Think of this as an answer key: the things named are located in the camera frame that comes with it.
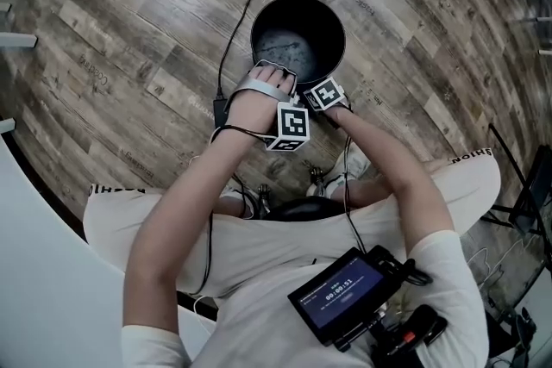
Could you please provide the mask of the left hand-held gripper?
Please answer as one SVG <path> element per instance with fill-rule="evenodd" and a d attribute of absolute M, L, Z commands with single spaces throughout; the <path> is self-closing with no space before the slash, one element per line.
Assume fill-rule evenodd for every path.
<path fill-rule="evenodd" d="M 283 79 L 293 81 L 289 92 L 284 92 L 279 86 L 262 82 L 246 74 L 236 86 L 227 102 L 227 111 L 230 111 L 234 99 L 242 92 L 253 91 L 272 98 L 276 104 L 274 119 L 267 131 L 253 131 L 249 128 L 240 128 L 236 125 L 227 125 L 227 129 L 244 130 L 246 134 L 261 140 L 267 151 L 294 152 L 310 140 L 310 124 L 308 110 L 299 102 L 297 93 L 298 77 L 283 65 L 261 59 L 254 68 L 271 66 L 276 71 L 283 72 Z"/>

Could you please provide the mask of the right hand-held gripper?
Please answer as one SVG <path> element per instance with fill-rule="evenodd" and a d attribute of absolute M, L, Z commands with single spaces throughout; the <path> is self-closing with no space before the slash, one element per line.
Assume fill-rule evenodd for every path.
<path fill-rule="evenodd" d="M 328 77 L 313 88 L 306 90 L 303 93 L 303 98 L 316 115 L 322 115 L 334 107 L 351 110 L 345 90 L 332 77 Z"/>

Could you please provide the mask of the person's left hand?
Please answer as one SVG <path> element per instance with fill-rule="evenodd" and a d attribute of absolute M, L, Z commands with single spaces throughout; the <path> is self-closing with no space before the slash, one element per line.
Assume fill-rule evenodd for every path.
<path fill-rule="evenodd" d="M 286 94 L 292 93 L 295 76 L 273 65 L 254 67 L 249 77 L 267 83 Z"/>

